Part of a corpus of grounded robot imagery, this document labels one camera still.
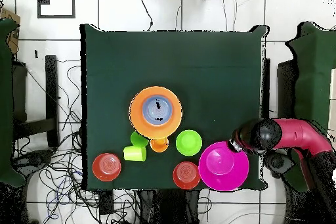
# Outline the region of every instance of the lime green bowl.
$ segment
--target lime green bowl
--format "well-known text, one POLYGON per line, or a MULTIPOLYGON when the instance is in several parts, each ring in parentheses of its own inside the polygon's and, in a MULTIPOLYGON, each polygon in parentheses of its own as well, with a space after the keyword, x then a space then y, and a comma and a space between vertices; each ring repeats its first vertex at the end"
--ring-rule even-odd
POLYGON ((176 138, 176 147, 184 156, 193 156, 201 150, 201 135, 191 129, 184 130, 176 138))
POLYGON ((131 135, 131 142, 133 146, 143 148, 148 145, 149 140, 134 131, 131 135))

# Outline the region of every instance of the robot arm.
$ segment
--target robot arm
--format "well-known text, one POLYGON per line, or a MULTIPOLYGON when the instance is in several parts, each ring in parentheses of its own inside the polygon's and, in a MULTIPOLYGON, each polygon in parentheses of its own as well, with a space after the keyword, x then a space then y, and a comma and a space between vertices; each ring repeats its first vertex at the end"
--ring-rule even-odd
POLYGON ((336 223, 336 186, 332 179, 336 157, 329 140, 315 127, 298 119, 256 119, 236 129, 229 145, 237 152, 294 148, 301 161, 307 162, 314 186, 336 223))

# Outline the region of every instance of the cardboard box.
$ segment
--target cardboard box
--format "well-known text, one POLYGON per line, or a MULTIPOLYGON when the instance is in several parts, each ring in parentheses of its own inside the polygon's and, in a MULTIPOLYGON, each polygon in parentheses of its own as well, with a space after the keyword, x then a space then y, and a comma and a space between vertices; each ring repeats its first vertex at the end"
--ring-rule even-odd
MULTIPOLYGON (((8 11, 7 9, 0 7, 0 18, 11 18, 13 19, 17 24, 20 25, 20 17, 16 15, 15 13, 8 11)), ((7 38, 7 44, 9 48, 11 49, 13 54, 16 54, 18 52, 18 34, 20 32, 20 27, 17 27, 17 29, 13 32, 11 32, 7 38)))

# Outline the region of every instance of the pink bowl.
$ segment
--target pink bowl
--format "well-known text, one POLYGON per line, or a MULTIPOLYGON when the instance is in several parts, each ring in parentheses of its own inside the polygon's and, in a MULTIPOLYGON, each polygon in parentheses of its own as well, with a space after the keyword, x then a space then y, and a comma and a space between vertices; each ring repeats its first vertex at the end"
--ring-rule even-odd
POLYGON ((245 152, 232 152, 227 141, 208 146, 198 164, 203 182, 218 191, 238 188, 249 173, 249 160, 245 152))

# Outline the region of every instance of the yellow-green cup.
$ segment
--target yellow-green cup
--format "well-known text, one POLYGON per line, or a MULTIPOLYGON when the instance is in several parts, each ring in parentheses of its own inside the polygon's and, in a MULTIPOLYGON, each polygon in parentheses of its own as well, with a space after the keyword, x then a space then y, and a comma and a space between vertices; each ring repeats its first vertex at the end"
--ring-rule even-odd
POLYGON ((146 148, 139 146, 127 146, 123 149, 123 157, 125 160, 144 162, 146 160, 146 148))

